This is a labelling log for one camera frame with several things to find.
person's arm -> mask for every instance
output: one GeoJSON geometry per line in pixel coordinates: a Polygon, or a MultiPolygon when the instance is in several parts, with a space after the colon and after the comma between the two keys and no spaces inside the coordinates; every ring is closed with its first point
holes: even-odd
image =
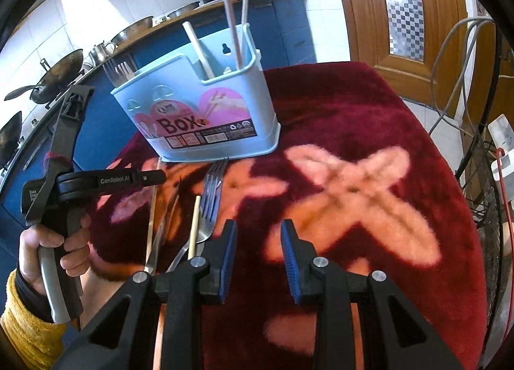
{"type": "Polygon", "coordinates": [[[22,232],[19,267],[7,281],[7,303],[0,318],[0,362],[6,368],[46,370],[62,353],[66,325],[52,323],[37,249],[64,243],[68,254],[61,259],[61,266],[69,276],[84,274],[89,268],[89,218],[82,226],[66,240],[42,225],[22,232]]]}

black sleeve cuff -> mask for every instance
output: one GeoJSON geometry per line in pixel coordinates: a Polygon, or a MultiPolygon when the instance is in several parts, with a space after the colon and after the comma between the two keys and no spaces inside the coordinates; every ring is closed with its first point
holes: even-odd
{"type": "Polygon", "coordinates": [[[44,322],[53,323],[48,298],[38,293],[29,283],[26,282],[20,272],[19,265],[16,270],[16,277],[14,278],[14,286],[16,287],[16,292],[18,293],[20,300],[30,313],[44,322]]]}

product label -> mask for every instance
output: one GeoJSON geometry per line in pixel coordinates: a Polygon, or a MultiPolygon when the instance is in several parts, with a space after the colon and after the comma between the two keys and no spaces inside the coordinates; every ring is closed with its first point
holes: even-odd
{"type": "Polygon", "coordinates": [[[133,120],[143,136],[163,149],[185,148],[257,136],[241,95],[216,87],[202,94],[198,107],[178,100],[155,103],[150,114],[133,120]]]}

metal kettle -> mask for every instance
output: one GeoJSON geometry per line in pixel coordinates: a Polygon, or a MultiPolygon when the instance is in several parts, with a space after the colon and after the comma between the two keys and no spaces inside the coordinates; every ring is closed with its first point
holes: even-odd
{"type": "Polygon", "coordinates": [[[89,56],[91,57],[94,65],[102,64],[106,59],[108,59],[113,53],[116,45],[112,42],[108,42],[107,44],[101,43],[95,45],[91,51],[89,51],[89,56]],[[112,45],[112,51],[107,49],[107,46],[112,45]]]}

human hand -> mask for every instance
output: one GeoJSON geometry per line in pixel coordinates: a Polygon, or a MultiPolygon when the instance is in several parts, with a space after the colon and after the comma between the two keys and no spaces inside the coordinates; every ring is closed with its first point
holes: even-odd
{"type": "Polygon", "coordinates": [[[80,230],[66,239],[41,224],[31,226],[20,235],[20,272],[38,293],[46,295],[39,265],[39,246],[57,248],[64,243],[64,249],[68,253],[61,258],[61,267],[70,277],[84,274],[91,265],[87,244],[91,219],[88,215],[81,219],[80,225],[80,230]]]}

